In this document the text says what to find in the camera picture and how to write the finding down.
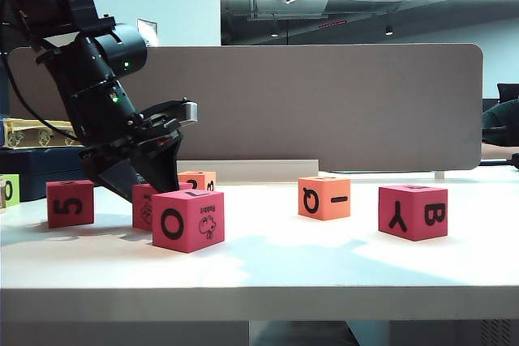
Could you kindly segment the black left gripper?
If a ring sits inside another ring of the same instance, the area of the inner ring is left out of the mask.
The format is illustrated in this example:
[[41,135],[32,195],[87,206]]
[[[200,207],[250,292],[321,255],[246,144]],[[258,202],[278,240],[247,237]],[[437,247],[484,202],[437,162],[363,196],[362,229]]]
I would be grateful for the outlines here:
[[84,172],[98,184],[132,202],[135,185],[159,193],[179,190],[177,155],[180,121],[171,113],[133,116],[122,133],[87,147],[80,154]]

